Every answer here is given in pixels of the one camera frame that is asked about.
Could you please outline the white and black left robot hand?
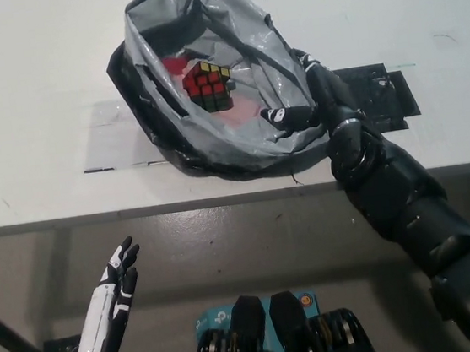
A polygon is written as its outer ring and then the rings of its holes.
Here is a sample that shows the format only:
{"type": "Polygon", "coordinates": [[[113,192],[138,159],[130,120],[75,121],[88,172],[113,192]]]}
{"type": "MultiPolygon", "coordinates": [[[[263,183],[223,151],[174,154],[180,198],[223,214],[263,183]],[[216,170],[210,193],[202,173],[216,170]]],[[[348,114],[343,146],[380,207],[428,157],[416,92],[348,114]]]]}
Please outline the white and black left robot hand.
{"type": "Polygon", "coordinates": [[[138,282],[139,251],[139,245],[127,236],[113,252],[92,293],[78,352],[120,349],[138,282]]]}

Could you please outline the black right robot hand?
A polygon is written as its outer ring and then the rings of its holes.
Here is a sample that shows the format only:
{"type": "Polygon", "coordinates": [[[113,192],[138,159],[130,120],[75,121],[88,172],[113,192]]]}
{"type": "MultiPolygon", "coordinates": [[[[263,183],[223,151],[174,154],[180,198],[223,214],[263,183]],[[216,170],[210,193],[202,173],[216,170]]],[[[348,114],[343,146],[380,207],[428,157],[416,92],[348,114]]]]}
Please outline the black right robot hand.
{"type": "Polygon", "coordinates": [[[345,112],[353,117],[358,107],[347,84],[309,53],[296,48],[293,53],[305,70],[306,83],[314,104],[261,109],[261,117],[277,130],[287,133],[305,131],[320,125],[332,130],[343,122],[345,112]]]}

